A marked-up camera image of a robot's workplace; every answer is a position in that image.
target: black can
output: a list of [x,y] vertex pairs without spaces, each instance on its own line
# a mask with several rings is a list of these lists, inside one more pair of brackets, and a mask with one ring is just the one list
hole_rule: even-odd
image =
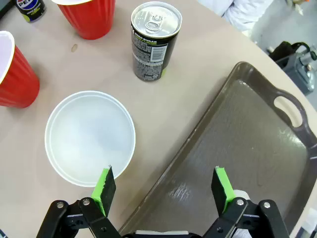
[[164,2],[147,2],[131,16],[133,71],[143,81],[164,74],[182,22],[180,12]]
[[43,0],[13,0],[27,22],[38,20],[46,11]]

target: white plate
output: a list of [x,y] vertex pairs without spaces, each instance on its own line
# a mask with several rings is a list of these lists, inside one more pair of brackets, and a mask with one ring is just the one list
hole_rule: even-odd
[[65,180],[94,187],[103,168],[117,178],[135,148],[135,128],[126,108],[98,91],[72,94],[53,110],[45,129],[51,165]]

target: can pull tab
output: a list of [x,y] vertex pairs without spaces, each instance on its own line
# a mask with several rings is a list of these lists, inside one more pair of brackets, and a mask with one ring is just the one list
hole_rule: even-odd
[[147,28],[147,31],[152,33],[154,31],[159,30],[160,26],[163,23],[163,17],[160,15],[153,15],[150,17],[150,20],[145,23],[145,27]]

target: green tape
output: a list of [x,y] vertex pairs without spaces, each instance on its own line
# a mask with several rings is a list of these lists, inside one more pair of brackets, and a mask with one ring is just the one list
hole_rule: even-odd
[[220,180],[220,183],[224,189],[224,193],[226,194],[226,201],[225,201],[225,205],[223,209],[223,211],[225,211],[228,203],[231,202],[236,196],[233,192],[233,188],[231,186],[231,183],[229,181],[229,178],[224,168],[216,167],[215,169],[216,169],[218,178]]
[[98,183],[93,191],[93,193],[91,194],[91,198],[97,203],[97,205],[99,206],[100,210],[102,211],[102,213],[106,216],[104,207],[103,207],[103,203],[101,201],[101,193],[104,189],[104,185],[106,183],[106,177],[107,174],[109,172],[109,169],[104,169],[99,180]]

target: metal screw head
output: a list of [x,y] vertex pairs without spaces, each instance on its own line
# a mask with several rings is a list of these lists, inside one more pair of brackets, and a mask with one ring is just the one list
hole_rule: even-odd
[[241,200],[241,199],[238,199],[238,200],[237,200],[237,204],[238,204],[239,206],[242,206],[242,205],[244,204],[244,201]]
[[89,203],[90,203],[90,201],[89,201],[88,199],[85,199],[85,200],[83,201],[83,204],[84,204],[85,206],[89,205]]
[[57,203],[57,208],[62,208],[63,206],[64,206],[64,203],[62,203],[62,202]]
[[264,207],[265,207],[265,208],[270,208],[270,206],[271,206],[271,205],[270,205],[268,202],[265,202],[265,203],[264,203]]

